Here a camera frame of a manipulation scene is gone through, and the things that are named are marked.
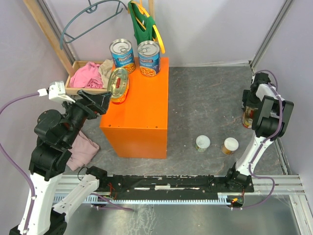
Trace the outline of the oval red sardine tin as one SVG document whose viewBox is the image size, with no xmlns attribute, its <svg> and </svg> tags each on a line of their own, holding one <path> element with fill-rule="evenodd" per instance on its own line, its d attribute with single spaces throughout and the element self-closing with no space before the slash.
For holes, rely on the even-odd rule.
<svg viewBox="0 0 313 235">
<path fill-rule="evenodd" d="M 109 77 L 107 91 L 112 93 L 111 102 L 114 104 L 123 103 L 129 91 L 128 72 L 123 67 L 113 70 Z"/>
</svg>

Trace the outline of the blue soup can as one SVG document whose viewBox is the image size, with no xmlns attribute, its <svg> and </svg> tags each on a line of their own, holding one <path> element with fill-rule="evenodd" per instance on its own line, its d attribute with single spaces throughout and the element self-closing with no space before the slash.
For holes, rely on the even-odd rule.
<svg viewBox="0 0 313 235">
<path fill-rule="evenodd" d="M 116 68 L 124 68 L 128 74 L 135 70 L 132 44 L 127 39 L 116 39 L 110 44 L 110 52 Z"/>
</svg>

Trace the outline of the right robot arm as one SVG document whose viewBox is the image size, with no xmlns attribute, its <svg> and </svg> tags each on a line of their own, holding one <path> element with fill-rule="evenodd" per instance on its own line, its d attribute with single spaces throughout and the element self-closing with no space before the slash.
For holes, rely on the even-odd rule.
<svg viewBox="0 0 313 235">
<path fill-rule="evenodd" d="M 266 149 L 282 137 L 294 109 L 294 103 L 278 93 L 278 82 L 269 70 L 252 76 L 249 90 L 243 92 L 243 120 L 254 131 L 241 158 L 227 172 L 224 185 L 229 191 L 252 187 L 254 170 Z"/>
</svg>

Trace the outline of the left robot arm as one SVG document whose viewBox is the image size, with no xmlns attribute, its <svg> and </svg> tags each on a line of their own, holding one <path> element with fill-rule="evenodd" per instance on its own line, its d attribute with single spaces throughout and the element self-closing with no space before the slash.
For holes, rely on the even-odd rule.
<svg viewBox="0 0 313 235">
<path fill-rule="evenodd" d="M 87 196 L 108 186 L 107 172 L 92 167 L 63 202 L 52 204 L 56 187 L 71 157 L 72 144 L 87 119 L 96 119 L 107 112 L 112 93 L 89 94 L 79 90 L 78 95 L 81 97 L 78 100 L 62 102 L 66 110 L 64 114 L 51 109 L 38 117 L 34 128 L 38 138 L 31 154 L 30 175 L 8 159 L 30 187 L 23 218 L 10 230 L 11 235 L 62 235 L 70 217 Z"/>
</svg>

